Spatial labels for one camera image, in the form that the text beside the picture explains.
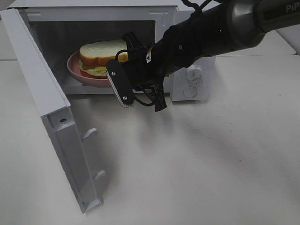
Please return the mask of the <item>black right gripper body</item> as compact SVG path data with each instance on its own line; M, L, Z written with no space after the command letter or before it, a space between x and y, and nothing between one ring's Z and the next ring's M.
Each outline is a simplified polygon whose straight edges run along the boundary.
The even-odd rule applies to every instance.
M122 63L135 91L150 89L154 85L162 87L164 80L164 46L161 43L155 43L146 48L146 62L133 60Z

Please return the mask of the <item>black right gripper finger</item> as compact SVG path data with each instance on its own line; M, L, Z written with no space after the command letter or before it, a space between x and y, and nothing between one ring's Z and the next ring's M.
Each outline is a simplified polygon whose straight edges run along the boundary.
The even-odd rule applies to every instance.
M147 48L140 42L133 32L125 33L122 39L127 45L128 62L137 60L138 62L146 62Z
M163 87L155 85L150 89L146 89L145 93L154 104L154 109L156 112L159 112L167 107Z

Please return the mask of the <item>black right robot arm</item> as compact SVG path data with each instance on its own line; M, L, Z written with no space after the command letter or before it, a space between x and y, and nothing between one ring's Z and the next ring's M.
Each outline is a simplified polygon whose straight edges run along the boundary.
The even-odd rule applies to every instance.
M129 58L123 69L131 83L120 96L124 106L137 100L134 91L142 91L150 99L149 106L163 110L166 76L200 58L256 47L266 33L300 22L297 0L220 0L208 10L189 1L184 4L194 12L168 28L158 42L144 47L134 33L123 36Z

